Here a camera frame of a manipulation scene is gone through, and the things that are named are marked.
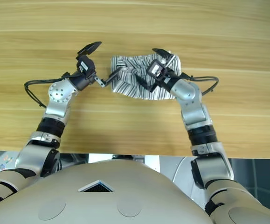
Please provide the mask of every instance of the wood grain surface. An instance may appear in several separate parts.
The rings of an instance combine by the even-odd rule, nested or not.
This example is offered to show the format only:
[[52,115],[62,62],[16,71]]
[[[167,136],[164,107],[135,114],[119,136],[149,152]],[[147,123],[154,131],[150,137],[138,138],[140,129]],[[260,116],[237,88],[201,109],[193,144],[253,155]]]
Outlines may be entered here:
[[[0,0],[0,150],[19,151],[44,112],[23,84],[75,71],[77,51],[94,41],[102,78],[113,55],[155,47],[179,55],[189,75],[218,76],[203,102],[228,156],[270,158],[270,0]],[[48,102],[48,85],[31,89]],[[175,100],[97,84],[73,103],[60,151],[191,155]]]

